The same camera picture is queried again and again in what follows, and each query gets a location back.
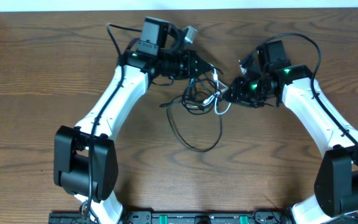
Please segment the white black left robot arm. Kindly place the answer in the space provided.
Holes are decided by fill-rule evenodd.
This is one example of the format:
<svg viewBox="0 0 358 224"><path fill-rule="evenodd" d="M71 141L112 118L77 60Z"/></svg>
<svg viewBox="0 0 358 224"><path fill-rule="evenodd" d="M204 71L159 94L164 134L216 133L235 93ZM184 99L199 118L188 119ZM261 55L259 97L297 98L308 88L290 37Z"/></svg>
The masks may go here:
<svg viewBox="0 0 358 224"><path fill-rule="evenodd" d="M118 177L115 141L132 107L159 75L196 78L212 70L193 44L197 30L146 17L124 49L107 89L74 127L61 126L54 139L53 180L81 201L80 217L90 223L118 223L123 206L114 194Z"/></svg>

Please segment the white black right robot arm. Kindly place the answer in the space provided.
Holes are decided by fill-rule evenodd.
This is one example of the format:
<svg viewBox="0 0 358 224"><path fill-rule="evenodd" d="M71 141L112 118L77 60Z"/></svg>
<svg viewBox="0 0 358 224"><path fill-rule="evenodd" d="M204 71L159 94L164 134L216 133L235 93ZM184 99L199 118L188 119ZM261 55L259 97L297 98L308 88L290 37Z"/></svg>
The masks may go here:
<svg viewBox="0 0 358 224"><path fill-rule="evenodd" d="M358 130L326 98L306 65L292 65L282 41L265 41L239 61L242 75L223 94L248 108L284 104L301 121L323 158L314 194L291 206L280 223L358 223Z"/></svg>

